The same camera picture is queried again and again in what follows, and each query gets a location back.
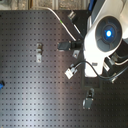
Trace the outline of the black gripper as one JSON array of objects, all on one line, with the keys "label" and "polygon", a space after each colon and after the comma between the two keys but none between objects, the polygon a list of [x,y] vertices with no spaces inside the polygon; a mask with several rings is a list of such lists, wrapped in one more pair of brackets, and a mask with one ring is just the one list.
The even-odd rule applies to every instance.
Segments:
[{"label": "black gripper", "polygon": [[57,49],[59,51],[69,51],[69,50],[80,50],[83,46],[83,41],[67,41],[67,42],[59,42],[57,44]]}]

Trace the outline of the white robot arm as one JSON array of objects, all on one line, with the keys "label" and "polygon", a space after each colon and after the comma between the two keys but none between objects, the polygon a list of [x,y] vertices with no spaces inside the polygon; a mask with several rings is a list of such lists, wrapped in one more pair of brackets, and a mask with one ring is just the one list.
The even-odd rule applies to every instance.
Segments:
[{"label": "white robot arm", "polygon": [[128,39],[128,0],[97,0],[87,20],[87,34],[83,41],[60,42],[58,49],[83,48],[86,77],[103,72],[106,57],[114,53],[122,40]]}]

